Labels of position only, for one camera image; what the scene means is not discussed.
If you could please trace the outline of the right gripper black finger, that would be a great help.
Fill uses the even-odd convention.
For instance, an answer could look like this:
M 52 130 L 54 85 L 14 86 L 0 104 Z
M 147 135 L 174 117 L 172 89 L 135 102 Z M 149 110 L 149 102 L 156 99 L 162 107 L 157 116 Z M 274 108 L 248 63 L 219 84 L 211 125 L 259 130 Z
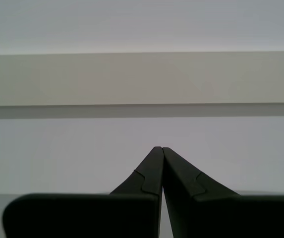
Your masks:
M 163 150 L 154 147 L 108 194 L 28 194 L 2 215 L 8 238 L 157 238 Z
M 284 238 L 284 195 L 241 195 L 170 148 L 163 188 L 175 238 Z

